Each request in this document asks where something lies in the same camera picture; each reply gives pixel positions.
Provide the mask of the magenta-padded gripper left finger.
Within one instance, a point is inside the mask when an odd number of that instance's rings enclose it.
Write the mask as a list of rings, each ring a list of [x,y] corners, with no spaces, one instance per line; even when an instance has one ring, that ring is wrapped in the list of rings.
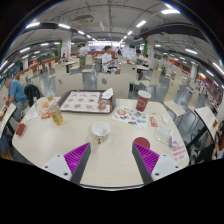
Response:
[[[79,185],[90,153],[91,145],[85,143],[65,155],[56,154],[42,169]]]

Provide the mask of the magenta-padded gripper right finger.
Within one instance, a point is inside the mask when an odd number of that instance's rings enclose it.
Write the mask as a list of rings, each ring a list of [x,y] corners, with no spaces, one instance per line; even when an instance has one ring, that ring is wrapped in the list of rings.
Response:
[[[182,169],[168,154],[159,155],[137,143],[132,145],[132,154],[145,185]]]

